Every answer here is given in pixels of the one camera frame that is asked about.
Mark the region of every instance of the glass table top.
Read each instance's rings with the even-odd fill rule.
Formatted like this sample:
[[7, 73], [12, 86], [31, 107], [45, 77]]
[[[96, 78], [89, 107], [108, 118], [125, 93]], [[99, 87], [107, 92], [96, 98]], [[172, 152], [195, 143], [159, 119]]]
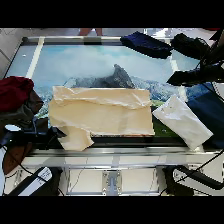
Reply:
[[[121, 43], [119, 45], [63, 44], [63, 41], [60, 44], [44, 43], [32, 75], [34, 89], [44, 101], [37, 117], [48, 116], [48, 103], [52, 99], [53, 86], [91, 87], [93, 80], [111, 76], [114, 73], [114, 64], [125, 69], [135, 88], [150, 91], [152, 110], [162, 105], [173, 94], [181, 97], [180, 92], [184, 92], [188, 100], [208, 91], [202, 85], [181, 87], [180, 91], [180, 87], [166, 83], [175, 70], [194, 69], [198, 60], [175, 50], [172, 50], [172, 55], [167, 59], [156, 59], [122, 46]], [[37, 43], [24, 43], [20, 46], [6, 77], [26, 77], [36, 48]], [[153, 125], [155, 137], [177, 136], [155, 117]]]

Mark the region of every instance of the dark red cloth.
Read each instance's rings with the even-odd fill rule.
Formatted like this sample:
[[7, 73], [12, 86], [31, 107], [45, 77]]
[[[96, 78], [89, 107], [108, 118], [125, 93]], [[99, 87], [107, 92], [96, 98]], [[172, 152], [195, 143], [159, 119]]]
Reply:
[[34, 84], [31, 79], [10, 76], [0, 80], [0, 112], [18, 109], [29, 98]]

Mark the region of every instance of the beige cloth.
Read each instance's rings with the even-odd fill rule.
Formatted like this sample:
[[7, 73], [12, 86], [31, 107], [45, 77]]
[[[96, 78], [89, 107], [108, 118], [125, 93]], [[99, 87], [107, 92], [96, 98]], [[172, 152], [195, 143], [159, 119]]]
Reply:
[[154, 135], [149, 91], [141, 89], [53, 88], [49, 103], [52, 126], [67, 137], [66, 150], [82, 151], [99, 135]]

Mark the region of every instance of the table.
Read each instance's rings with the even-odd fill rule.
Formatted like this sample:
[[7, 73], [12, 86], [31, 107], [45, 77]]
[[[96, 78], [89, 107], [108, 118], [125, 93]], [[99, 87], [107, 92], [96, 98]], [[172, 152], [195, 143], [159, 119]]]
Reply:
[[[111, 75], [114, 64], [126, 70], [137, 88], [150, 90], [152, 110], [163, 104], [172, 94], [177, 94], [187, 101], [208, 91], [202, 85], [185, 88], [166, 84], [174, 71], [194, 69], [198, 60], [186, 57], [175, 50], [172, 51], [172, 56], [165, 60], [151, 58], [122, 46], [119, 39], [119, 37], [23, 38], [6, 77], [14, 75], [32, 78], [35, 91], [44, 101], [38, 117], [47, 116], [52, 86], [90, 87], [92, 80]], [[169, 38], [160, 40], [170, 43]], [[28, 155], [23, 164], [31, 168], [41, 165], [57, 165], [66, 169], [152, 168], [168, 164], [201, 164], [217, 153], [211, 148], [204, 150], [202, 146], [190, 151], [170, 129], [158, 120], [153, 122], [156, 135], [148, 140], [113, 138], [111, 141], [112, 138], [99, 137], [98, 144], [83, 152], [36, 149]], [[91, 162], [87, 164], [86, 158], [91, 158]], [[220, 172], [221, 166], [222, 159], [217, 168]]]

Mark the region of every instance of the navy blue cloth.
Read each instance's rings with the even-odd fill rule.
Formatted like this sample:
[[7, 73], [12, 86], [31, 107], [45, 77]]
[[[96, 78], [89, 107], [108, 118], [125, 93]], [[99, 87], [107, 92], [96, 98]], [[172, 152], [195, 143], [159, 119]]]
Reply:
[[213, 136], [206, 141], [212, 147], [224, 148], [224, 103], [209, 92], [187, 102], [188, 107], [211, 131]]
[[121, 37], [120, 41], [124, 46], [152, 58], [166, 59], [171, 55], [170, 51], [173, 49], [169, 44], [138, 31], [131, 35]]

